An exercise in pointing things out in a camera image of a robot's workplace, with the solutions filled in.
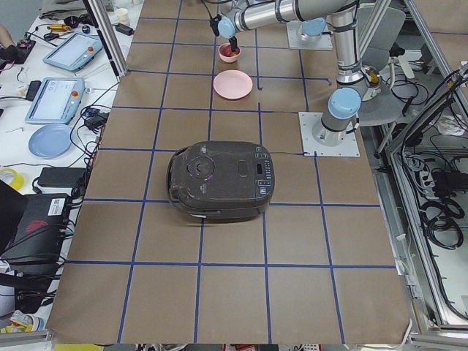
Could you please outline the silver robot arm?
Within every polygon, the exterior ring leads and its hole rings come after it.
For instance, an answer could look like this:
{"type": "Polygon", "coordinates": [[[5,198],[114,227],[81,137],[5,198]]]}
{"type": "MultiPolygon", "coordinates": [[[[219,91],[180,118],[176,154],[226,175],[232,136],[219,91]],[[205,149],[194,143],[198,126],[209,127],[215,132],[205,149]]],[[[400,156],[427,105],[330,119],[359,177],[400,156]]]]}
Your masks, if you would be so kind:
{"type": "Polygon", "coordinates": [[[322,146],[339,145],[347,127],[357,116],[364,95],[364,74],[358,47],[358,1],[232,1],[223,15],[211,21],[218,37],[237,48],[236,34],[275,22],[298,20],[304,24],[315,19],[331,19],[338,74],[337,89],[328,100],[328,110],[312,128],[313,138],[322,146]]]}
{"type": "Polygon", "coordinates": [[[301,22],[297,29],[297,37],[302,45],[312,44],[321,39],[322,33],[325,31],[327,22],[325,18],[315,18],[312,20],[301,22]]]}

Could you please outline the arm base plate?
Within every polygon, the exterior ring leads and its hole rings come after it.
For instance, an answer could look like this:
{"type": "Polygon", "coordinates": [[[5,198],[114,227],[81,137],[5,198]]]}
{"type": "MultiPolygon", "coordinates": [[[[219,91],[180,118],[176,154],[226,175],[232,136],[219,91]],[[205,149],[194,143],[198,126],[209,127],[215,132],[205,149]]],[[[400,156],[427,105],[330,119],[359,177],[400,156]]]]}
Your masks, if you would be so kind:
{"type": "Polygon", "coordinates": [[[332,132],[322,125],[320,112],[299,112],[298,118],[303,153],[306,156],[360,156],[351,121],[344,131],[332,132]]]}
{"type": "Polygon", "coordinates": [[[301,23],[287,24],[287,37],[290,49],[297,50],[332,50],[331,35],[322,33],[317,36],[309,36],[303,32],[301,23]]]}

